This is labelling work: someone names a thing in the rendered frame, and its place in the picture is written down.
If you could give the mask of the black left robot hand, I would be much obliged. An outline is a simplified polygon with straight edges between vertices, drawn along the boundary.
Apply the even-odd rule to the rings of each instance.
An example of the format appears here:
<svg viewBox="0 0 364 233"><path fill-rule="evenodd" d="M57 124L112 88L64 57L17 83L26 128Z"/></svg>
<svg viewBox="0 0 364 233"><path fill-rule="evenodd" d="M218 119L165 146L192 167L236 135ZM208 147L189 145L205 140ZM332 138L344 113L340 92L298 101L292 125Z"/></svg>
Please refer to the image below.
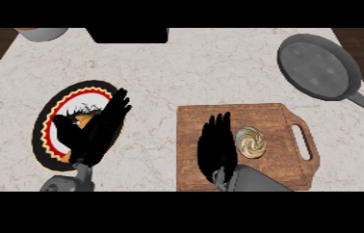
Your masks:
<svg viewBox="0 0 364 233"><path fill-rule="evenodd" d="M79 128L66 116L54 115L56 138L69 148L67 162L90 168L99 163L122 129L128 105L127 90L118 89L100 114Z"/></svg>

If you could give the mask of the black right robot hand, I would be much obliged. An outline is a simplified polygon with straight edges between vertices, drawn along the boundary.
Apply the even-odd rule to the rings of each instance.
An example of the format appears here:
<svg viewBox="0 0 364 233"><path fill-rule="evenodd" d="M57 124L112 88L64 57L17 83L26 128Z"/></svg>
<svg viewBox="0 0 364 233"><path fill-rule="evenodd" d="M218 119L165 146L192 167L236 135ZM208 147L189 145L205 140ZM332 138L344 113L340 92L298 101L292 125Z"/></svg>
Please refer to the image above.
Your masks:
<svg viewBox="0 0 364 233"><path fill-rule="evenodd" d="M236 168L236 147L230 131L230 113L211 116L201 128L198 140L199 172L212 182L212 172L224 171L224 182L232 178Z"/></svg>

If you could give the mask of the cream swirl cupcake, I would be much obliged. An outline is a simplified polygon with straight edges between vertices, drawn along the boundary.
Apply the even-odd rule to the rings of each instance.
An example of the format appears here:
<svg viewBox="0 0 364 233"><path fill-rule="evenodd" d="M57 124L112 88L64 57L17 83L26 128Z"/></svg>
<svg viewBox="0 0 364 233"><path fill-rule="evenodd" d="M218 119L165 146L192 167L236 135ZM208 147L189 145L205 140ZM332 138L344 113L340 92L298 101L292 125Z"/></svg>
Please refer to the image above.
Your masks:
<svg viewBox="0 0 364 233"><path fill-rule="evenodd" d="M248 159L255 159L263 156L266 146L264 136L258 129L242 126L236 131L236 150L239 154Z"/></svg>

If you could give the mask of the brown wooden cutting board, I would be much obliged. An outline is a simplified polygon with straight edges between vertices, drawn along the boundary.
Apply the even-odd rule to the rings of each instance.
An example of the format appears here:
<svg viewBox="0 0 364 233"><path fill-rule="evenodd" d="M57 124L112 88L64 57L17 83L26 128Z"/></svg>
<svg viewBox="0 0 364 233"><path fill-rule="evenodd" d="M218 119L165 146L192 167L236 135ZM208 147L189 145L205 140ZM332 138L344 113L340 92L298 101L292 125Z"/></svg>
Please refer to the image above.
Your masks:
<svg viewBox="0 0 364 233"><path fill-rule="evenodd" d="M307 191L319 167L319 156L304 121L281 103L178 106L175 112L175 190L217 189L198 167L198 139L211 116L230 113L232 134L242 126L261 133L267 148L263 156L248 159L238 154L238 164L248 165L292 191Z"/></svg>

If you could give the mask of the dark grey frying pan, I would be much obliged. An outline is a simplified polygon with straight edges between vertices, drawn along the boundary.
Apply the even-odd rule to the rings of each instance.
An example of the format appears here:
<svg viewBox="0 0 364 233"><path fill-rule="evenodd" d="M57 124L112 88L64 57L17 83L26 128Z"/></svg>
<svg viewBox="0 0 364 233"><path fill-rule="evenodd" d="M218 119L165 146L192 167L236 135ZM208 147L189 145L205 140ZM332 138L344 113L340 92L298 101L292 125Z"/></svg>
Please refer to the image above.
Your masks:
<svg viewBox="0 0 364 233"><path fill-rule="evenodd" d="M289 36L276 49L276 65L301 93L323 101L347 99L364 108L359 67L331 40L312 34Z"/></svg>

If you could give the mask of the black-rimmed patterned round plate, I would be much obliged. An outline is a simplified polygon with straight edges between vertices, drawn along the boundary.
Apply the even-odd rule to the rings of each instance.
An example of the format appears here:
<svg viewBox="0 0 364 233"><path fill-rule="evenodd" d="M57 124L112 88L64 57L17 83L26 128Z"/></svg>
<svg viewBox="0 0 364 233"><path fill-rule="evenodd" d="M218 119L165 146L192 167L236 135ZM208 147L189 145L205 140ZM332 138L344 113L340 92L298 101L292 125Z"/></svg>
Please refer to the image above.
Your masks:
<svg viewBox="0 0 364 233"><path fill-rule="evenodd" d="M33 123L30 148L33 159L47 170L73 170L69 163L70 149L56 137L54 116L64 116L82 129L91 118L101 113L118 90L104 81L87 80L60 90L45 103Z"/></svg>

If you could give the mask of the black appliance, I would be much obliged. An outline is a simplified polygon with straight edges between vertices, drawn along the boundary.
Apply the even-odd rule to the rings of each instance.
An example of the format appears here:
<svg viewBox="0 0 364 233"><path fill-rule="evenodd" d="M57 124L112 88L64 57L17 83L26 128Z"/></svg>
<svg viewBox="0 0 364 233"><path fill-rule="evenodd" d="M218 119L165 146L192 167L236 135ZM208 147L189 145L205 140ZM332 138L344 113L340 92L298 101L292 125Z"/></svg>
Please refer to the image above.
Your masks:
<svg viewBox="0 0 364 233"><path fill-rule="evenodd" d="M88 28L96 43L167 43L167 28Z"/></svg>

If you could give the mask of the grey round pot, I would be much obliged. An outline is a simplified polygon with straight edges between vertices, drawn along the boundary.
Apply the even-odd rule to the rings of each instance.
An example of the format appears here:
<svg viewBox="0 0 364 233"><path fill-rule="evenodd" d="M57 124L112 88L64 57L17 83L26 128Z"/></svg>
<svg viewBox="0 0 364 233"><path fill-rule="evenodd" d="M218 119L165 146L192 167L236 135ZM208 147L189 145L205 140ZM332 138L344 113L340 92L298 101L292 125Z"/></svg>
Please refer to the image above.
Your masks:
<svg viewBox="0 0 364 233"><path fill-rule="evenodd" d="M66 31L66 28L17 28L22 36L35 42L56 39Z"/></svg>

